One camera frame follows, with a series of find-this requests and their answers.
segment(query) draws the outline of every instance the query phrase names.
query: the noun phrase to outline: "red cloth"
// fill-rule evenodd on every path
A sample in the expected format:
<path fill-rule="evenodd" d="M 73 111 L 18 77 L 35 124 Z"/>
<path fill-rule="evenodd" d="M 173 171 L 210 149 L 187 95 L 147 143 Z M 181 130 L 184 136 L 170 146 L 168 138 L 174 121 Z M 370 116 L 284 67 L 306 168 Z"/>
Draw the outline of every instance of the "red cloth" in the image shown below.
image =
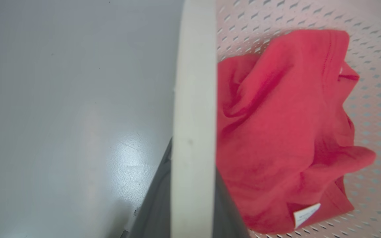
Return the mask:
<path fill-rule="evenodd" d="M 298 30 L 218 64 L 217 166 L 250 229 L 291 232 L 293 212 L 318 202 L 302 226 L 354 209 L 343 175 L 375 153 L 354 146 L 342 107 L 359 78 L 348 42 L 344 31 Z"/>

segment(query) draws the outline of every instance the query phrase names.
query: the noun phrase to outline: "shiny floor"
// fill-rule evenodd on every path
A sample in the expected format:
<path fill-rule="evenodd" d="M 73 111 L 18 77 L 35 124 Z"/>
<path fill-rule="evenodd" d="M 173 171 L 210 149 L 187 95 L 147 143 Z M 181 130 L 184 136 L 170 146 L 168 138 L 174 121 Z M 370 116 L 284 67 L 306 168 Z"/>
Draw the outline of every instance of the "shiny floor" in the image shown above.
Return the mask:
<path fill-rule="evenodd" d="M 172 135 L 179 0 L 0 0 L 0 238 L 120 237 Z"/>

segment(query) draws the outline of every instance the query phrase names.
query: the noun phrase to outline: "perforated basket wall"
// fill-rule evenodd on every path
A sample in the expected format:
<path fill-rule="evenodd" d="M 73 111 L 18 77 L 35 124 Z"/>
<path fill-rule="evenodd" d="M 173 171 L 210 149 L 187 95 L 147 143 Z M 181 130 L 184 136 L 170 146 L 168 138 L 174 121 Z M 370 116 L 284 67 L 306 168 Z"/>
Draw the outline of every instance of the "perforated basket wall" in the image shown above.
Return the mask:
<path fill-rule="evenodd" d="M 351 36 L 346 61 L 360 81 L 344 107 L 356 127 L 355 144 L 377 159 L 345 176 L 355 211 L 289 234 L 253 237 L 381 237 L 381 21 L 351 7 L 315 0 L 217 0 L 217 56 L 262 53 L 269 41 L 295 29 L 340 29 Z"/>

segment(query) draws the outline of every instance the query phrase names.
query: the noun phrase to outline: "dark gray object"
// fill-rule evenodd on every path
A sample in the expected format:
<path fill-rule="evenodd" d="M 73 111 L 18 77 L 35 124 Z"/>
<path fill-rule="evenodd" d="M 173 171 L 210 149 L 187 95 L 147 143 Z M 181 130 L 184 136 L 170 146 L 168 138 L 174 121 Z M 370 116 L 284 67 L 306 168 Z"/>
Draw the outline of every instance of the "dark gray object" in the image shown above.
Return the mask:
<path fill-rule="evenodd" d="M 171 147 L 170 141 L 128 238 L 170 237 Z M 214 199 L 213 238 L 249 238 L 218 171 Z"/>

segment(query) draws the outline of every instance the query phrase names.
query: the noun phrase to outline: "white tag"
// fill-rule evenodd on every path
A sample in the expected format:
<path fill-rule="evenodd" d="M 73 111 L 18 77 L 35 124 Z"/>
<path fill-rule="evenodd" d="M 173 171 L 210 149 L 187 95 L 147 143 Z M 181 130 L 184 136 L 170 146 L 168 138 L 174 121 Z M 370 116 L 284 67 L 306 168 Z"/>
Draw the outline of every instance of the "white tag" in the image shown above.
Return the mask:
<path fill-rule="evenodd" d="M 295 218 L 295 229 L 300 226 L 304 221 L 308 220 L 318 209 L 320 208 L 320 203 L 314 204 L 308 208 L 296 211 L 293 213 Z"/>

